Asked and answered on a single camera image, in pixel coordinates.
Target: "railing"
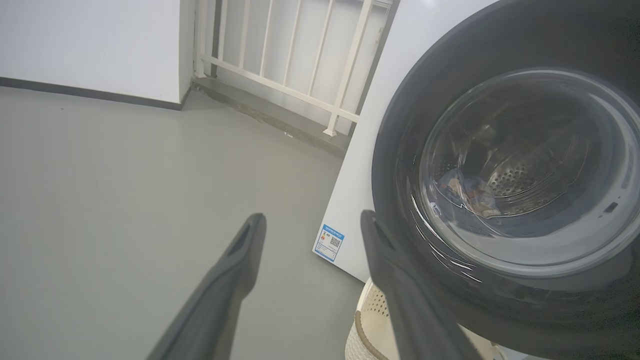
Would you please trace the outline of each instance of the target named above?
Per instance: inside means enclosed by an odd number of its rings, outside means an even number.
[[[223,69],[227,69],[231,72],[235,72],[236,74],[242,75],[246,78],[254,80],[262,85],[266,85],[270,88],[283,92],[287,95],[293,96],[297,99],[305,101],[311,105],[317,106],[318,108],[324,109],[331,113],[329,118],[329,124],[327,128],[324,130],[324,133],[330,136],[335,136],[335,125],[338,120],[338,117],[342,117],[348,119],[352,122],[358,122],[358,115],[354,114],[350,111],[347,111],[342,108],[344,102],[344,96],[347,90],[347,86],[349,85],[349,80],[351,78],[351,73],[353,72],[353,65],[355,64],[356,56],[358,55],[358,51],[360,50],[360,44],[362,43],[362,38],[364,35],[365,28],[367,26],[367,20],[369,19],[369,14],[371,13],[371,8],[373,6],[374,0],[364,0],[362,4],[362,9],[360,10],[360,15],[358,18],[358,23],[356,25],[355,34],[353,36],[353,41],[351,43],[351,48],[349,49],[349,54],[347,56],[347,61],[344,66],[344,70],[342,72],[342,77],[340,79],[340,85],[338,87],[337,95],[333,104],[321,101],[311,96],[311,93],[314,88],[314,83],[316,81],[316,75],[318,70],[318,65],[320,62],[320,58],[322,57],[322,51],[324,47],[324,41],[326,39],[327,28],[329,25],[329,20],[333,10],[334,0],[329,0],[329,6],[326,12],[326,17],[324,19],[324,26],[322,35],[320,38],[320,44],[318,45],[318,49],[316,52],[316,58],[314,61],[313,73],[311,77],[311,82],[309,84],[307,93],[299,92],[287,86],[287,80],[289,75],[289,70],[291,68],[291,59],[294,52],[294,45],[296,43],[296,34],[298,30],[298,20],[300,19],[300,10],[302,0],[298,0],[297,9],[296,9],[296,18],[294,21],[294,29],[291,35],[291,44],[289,46],[289,55],[287,57],[287,63],[285,66],[284,77],[281,83],[273,81],[272,79],[268,79],[264,77],[264,59],[267,51],[267,43],[269,39],[269,23],[271,20],[271,12],[273,11],[273,0],[269,0],[269,12],[267,14],[267,25],[266,25],[266,34],[264,36],[264,45],[262,48],[262,59],[260,63],[260,73],[254,74],[250,71],[247,71],[243,68],[244,66],[244,52],[246,47],[246,37],[247,37],[247,29],[249,26],[249,11],[251,6],[250,0],[244,0],[244,16],[243,16],[243,28],[241,33],[241,44],[240,44],[240,57],[238,66],[233,65],[231,63],[224,62],[223,55],[225,50],[225,28],[227,23],[227,5],[228,0],[217,0],[222,1],[221,4],[221,14],[220,14],[220,36],[218,40],[218,57],[213,57],[206,53],[206,38],[207,38],[207,7],[209,0],[199,0],[198,4],[198,14],[197,14],[197,24],[196,24],[196,76],[200,78],[205,77],[205,64],[211,63],[213,65],[219,66]]]

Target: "white wall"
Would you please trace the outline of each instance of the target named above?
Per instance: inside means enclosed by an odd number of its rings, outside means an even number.
[[[192,3],[2,0],[0,76],[179,102]]]
[[[287,85],[304,94],[307,93],[311,80],[328,3],[328,0],[303,0],[302,2],[298,36]],[[210,0],[209,9],[213,8],[213,4],[214,1]],[[297,0],[274,0],[273,2],[264,75],[279,83],[282,83],[284,77],[296,5]],[[256,74],[260,72],[268,8],[269,1],[251,1],[244,68]],[[312,96],[324,102],[333,104],[335,101],[361,8],[362,2],[357,0],[335,0],[334,2],[323,55],[319,62],[314,90],[311,93]],[[238,65],[244,1],[230,0],[227,11],[224,60]],[[360,94],[378,46],[380,30],[385,24],[386,13],[386,8],[373,7],[342,106],[345,110],[355,112],[358,106]],[[212,11],[209,11],[209,18],[211,26]],[[217,76],[226,83],[242,88],[322,125],[326,126],[329,123],[330,113],[326,110],[309,105],[225,69],[218,68]],[[350,125],[350,121],[339,118],[336,130],[346,134]]]

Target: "white woven basket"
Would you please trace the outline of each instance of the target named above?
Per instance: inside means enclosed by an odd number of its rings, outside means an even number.
[[[492,360],[492,344],[462,329],[481,357]],[[400,360],[385,294],[373,284],[371,278],[360,294],[355,320],[344,347],[344,357],[346,360]]]

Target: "door glass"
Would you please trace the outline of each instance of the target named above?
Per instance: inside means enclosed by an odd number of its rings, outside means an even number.
[[[608,84],[527,69],[469,90],[422,154],[422,208],[436,235],[495,270],[575,273],[639,231],[640,119]]]

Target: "washing machine door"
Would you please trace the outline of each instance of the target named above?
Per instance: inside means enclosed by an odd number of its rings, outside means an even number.
[[[640,10],[502,0],[398,88],[378,216],[460,324],[551,358],[640,356]]]

